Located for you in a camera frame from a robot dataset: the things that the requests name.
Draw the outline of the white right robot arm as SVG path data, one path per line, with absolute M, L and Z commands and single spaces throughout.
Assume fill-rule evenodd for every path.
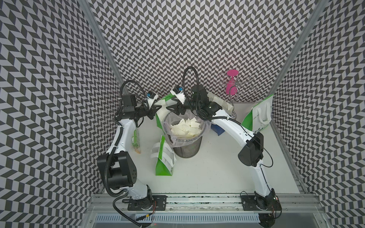
M 204 121 L 218 125 L 227 132 L 241 146 L 238 159 L 250 168 L 250 174 L 254 183 L 254 195 L 245 195 L 243 200 L 251 200 L 260 211 L 281 210 L 281 204 L 274 189 L 267 181 L 263 164 L 263 152 L 265 151 L 264 136 L 254 133 L 241 123 L 233 119 L 221 105 L 210 101 L 206 89 L 201 85 L 195 85 L 192 96 L 189 97 L 184 88 L 175 86 L 170 93 L 176 104 L 167 106 L 166 109 L 176 115 L 184 114 L 187 109 L 196 112 L 196 115 Z

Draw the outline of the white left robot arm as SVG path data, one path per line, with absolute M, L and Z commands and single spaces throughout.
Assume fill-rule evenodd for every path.
M 138 128 L 138 120 L 145 116 L 152 120 L 161 108 L 154 105 L 157 98 L 158 95 L 150 91 L 138 106 L 136 95 L 122 95 L 113 119 L 117 124 L 115 137 L 106 153 L 97 159 L 107 193 L 111 197 L 129 196 L 132 206 L 138 211 L 151 210 L 155 203 L 149 186 L 138 180 L 137 168 L 129 153 L 134 149 L 132 139 Z

